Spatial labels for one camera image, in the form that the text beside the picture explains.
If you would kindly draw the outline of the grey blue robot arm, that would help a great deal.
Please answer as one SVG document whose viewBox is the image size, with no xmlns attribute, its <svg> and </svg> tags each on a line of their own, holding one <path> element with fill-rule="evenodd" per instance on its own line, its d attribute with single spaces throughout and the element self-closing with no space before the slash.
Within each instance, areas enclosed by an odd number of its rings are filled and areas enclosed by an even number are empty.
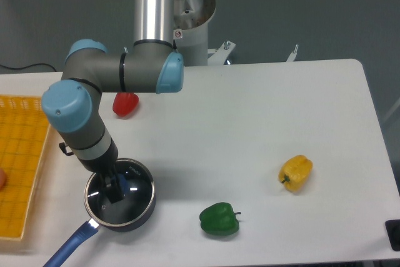
<svg viewBox="0 0 400 267">
<path fill-rule="evenodd" d="M 60 81 L 43 94 L 42 110 L 83 166 L 100 177 L 115 203 L 123 186 L 115 169 L 118 149 L 99 115 L 103 93 L 176 93 L 184 60 L 173 47 L 174 0 L 134 0 L 131 53 L 108 54 L 90 39 L 74 43 Z"/>
</svg>

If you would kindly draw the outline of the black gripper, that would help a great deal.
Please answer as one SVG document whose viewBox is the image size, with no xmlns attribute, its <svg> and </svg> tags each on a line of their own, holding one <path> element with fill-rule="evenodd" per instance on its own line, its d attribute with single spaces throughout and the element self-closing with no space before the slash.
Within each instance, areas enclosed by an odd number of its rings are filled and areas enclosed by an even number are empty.
<svg viewBox="0 0 400 267">
<path fill-rule="evenodd" d="M 114 143 L 111 143 L 107 151 L 98 158 L 79 158 L 79 161 L 88 171 L 97 173 L 102 179 L 105 179 L 104 194 L 111 204 L 124 199 L 128 192 L 128 182 L 124 174 L 116 174 L 114 165 L 117 159 L 118 149 Z"/>
</svg>

